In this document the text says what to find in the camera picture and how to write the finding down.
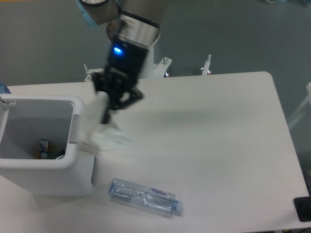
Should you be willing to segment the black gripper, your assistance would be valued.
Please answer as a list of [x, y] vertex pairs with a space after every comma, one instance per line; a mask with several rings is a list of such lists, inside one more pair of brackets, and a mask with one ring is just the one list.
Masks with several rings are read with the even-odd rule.
[[106, 95], [102, 124], [109, 123], [111, 111], [124, 110], [143, 99], [136, 84], [148, 51], [143, 44], [114, 38], [104, 72], [92, 73], [96, 93]]

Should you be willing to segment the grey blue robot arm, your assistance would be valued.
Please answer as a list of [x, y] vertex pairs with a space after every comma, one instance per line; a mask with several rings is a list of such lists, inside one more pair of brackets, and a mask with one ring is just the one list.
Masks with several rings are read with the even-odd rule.
[[95, 91], [108, 95], [102, 124], [110, 113], [126, 109], [143, 98], [137, 88], [150, 47], [160, 36], [167, 0], [78, 0], [89, 27], [107, 24], [112, 43], [103, 71], [91, 73]]

